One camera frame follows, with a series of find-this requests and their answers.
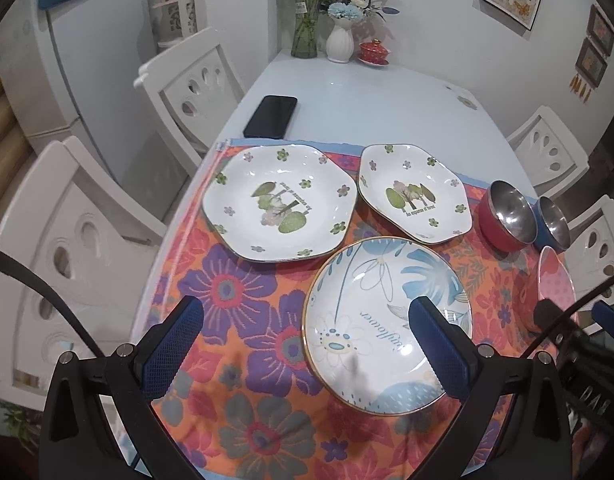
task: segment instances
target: white table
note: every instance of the white table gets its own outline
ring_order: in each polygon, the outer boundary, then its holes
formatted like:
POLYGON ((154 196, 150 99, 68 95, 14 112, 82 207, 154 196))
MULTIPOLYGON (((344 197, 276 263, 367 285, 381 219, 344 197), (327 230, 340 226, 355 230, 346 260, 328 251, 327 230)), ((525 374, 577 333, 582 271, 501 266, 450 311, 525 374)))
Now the white table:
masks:
MULTIPOLYGON (((483 182, 505 180, 524 195, 536 197, 507 140, 465 89, 401 66, 372 68, 355 60, 336 64, 325 57, 296 59, 288 51, 278 54, 249 89, 206 160, 212 160, 218 143, 242 138, 247 121, 268 94, 298 98, 285 140, 416 144, 454 173, 483 182), (478 109, 465 106, 458 96, 478 109)), ((200 166, 169 225, 136 313, 133 342, 142 335, 162 263, 207 166, 200 166)))

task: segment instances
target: glass vase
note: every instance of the glass vase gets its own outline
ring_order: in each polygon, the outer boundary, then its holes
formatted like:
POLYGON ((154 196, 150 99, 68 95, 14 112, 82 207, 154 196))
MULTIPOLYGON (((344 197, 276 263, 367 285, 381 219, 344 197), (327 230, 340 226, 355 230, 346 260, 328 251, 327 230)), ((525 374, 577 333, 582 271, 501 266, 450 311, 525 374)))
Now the glass vase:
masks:
POLYGON ((296 26, 293 32, 292 56, 309 59, 317 56, 316 24, 321 0, 295 0, 296 26))

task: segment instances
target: blue bowl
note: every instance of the blue bowl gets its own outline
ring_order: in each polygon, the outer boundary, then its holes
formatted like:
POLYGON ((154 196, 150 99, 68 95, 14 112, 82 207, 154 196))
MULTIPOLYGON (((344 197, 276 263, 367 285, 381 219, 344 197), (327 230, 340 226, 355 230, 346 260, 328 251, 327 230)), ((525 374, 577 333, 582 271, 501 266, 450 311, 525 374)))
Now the blue bowl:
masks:
POLYGON ((547 246, 556 253, 566 251, 572 244, 572 238, 565 215, 559 207, 551 199, 542 196, 532 206, 532 211, 538 225, 538 236, 534 241, 534 247, 538 251, 547 246))

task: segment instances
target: blue floral plate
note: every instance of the blue floral plate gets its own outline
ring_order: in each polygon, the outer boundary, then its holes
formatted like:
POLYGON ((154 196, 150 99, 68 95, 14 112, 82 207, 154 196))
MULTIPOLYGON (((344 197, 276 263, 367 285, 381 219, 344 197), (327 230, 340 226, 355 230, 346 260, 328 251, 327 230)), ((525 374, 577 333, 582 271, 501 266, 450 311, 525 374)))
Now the blue floral plate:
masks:
POLYGON ((439 399, 443 388, 409 329, 409 304, 419 296, 472 336, 463 285, 427 247, 376 237, 336 252, 305 300, 312 371, 335 396, 375 415, 412 413, 439 399))

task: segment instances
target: orange tablecloth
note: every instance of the orange tablecloth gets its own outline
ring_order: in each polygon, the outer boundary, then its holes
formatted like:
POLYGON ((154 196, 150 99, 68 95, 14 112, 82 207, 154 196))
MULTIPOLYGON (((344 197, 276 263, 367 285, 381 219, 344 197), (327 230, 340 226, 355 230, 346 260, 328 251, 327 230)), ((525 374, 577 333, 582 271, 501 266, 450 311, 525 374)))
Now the orange tablecloth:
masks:
MULTIPOLYGON (((243 147, 228 148, 216 171, 243 147)), ((354 178, 359 158, 328 153, 354 178)), ((474 228, 434 250, 463 282, 473 340, 519 355, 526 330, 513 301, 538 259, 534 248, 504 256, 482 238, 476 205, 484 189, 466 186, 474 228)), ((185 294, 200 298, 205 326, 167 395, 154 402, 165 427, 199 468, 238 478, 349 480, 406 478, 451 421, 444 397, 408 416, 369 416, 338 402, 309 372, 300 341, 305 293, 326 257, 250 264, 212 232, 200 210, 202 186, 165 261, 147 330, 185 294)), ((345 243, 402 233, 359 199, 345 243)), ((472 465, 481 463, 506 411, 501 399, 472 465)))

